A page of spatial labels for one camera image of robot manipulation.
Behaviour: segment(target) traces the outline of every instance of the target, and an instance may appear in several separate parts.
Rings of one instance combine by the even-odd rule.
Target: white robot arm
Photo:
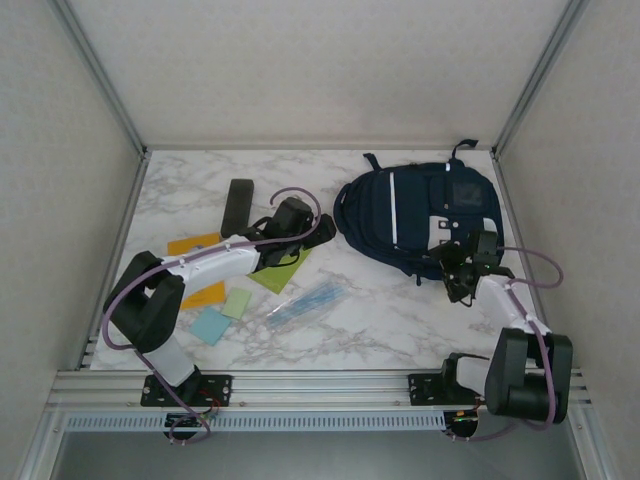
[[[195,388],[190,385],[198,384],[200,372],[173,336],[182,300],[208,285],[277,266],[285,255],[299,255],[300,249],[331,240],[336,234],[332,218],[323,214],[312,228],[313,218],[306,203],[289,197],[273,218],[259,220],[222,245],[178,257],[158,258],[141,252],[131,260],[107,298],[105,315],[189,402]]]
[[[451,354],[443,364],[442,384],[449,397],[464,392],[468,398],[473,392],[495,415],[539,421],[552,417],[560,423],[568,407],[571,341],[553,334],[517,300],[512,290],[516,280],[498,265],[498,252],[497,234],[484,230],[472,232],[467,250],[449,242],[430,251],[442,265],[449,299],[474,299],[493,325],[502,328],[491,359]],[[531,361],[544,374],[530,368]]]

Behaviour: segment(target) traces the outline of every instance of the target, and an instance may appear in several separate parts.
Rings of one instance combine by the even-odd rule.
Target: orange sticky note
[[[185,238],[184,240],[169,242],[167,244],[167,253],[169,255],[182,255],[183,253],[188,253],[196,248],[210,247],[216,243],[220,243],[220,234],[209,233],[207,235],[200,235],[199,237],[191,237]],[[196,292],[186,298],[182,302],[182,305],[180,305],[180,310],[204,307],[222,302],[224,302],[224,282],[203,288],[199,292]]]

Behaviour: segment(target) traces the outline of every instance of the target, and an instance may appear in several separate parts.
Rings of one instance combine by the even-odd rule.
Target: white marble tabletop
[[[273,214],[269,197],[287,186],[314,193],[331,213],[340,188],[370,169],[362,151],[157,151],[153,153],[120,272],[133,255],[150,250],[167,253],[167,242],[220,229],[229,182],[252,178],[255,192],[251,222]],[[384,166],[409,162],[446,162],[450,151],[377,151]],[[489,153],[461,151],[459,158],[496,184]],[[515,245],[503,206],[507,245]],[[503,265],[517,276],[523,268],[517,254],[505,254]],[[290,321],[271,330],[265,316],[320,279],[335,278],[348,287],[348,298],[322,318]],[[184,350],[208,370],[342,370],[438,368],[451,352],[490,354],[498,328],[477,307],[449,303],[444,286],[424,281],[416,286],[400,270],[353,250],[338,233],[315,248],[292,281],[276,295],[247,277],[226,282],[253,293],[241,320],[215,346],[189,333],[201,309],[182,311],[175,335]],[[531,304],[526,288],[519,290]],[[111,325],[116,341],[123,337]],[[100,338],[91,363],[96,370],[142,370],[130,352],[110,350]]]

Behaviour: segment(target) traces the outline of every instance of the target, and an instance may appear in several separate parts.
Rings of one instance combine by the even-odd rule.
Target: navy blue backpack
[[[453,241],[463,247],[473,230],[504,231],[498,195],[491,181],[456,158],[458,147],[475,148],[463,140],[447,163],[422,163],[380,168],[365,153],[373,171],[345,185],[333,207],[333,218],[353,248],[405,274],[441,280],[440,264],[429,250]]]

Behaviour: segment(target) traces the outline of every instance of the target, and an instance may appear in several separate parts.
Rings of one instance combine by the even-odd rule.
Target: plastic bag
[[[335,280],[325,280],[308,289],[297,298],[288,300],[267,315],[267,324],[271,328],[286,325],[294,318],[319,318],[344,300],[348,290]]]

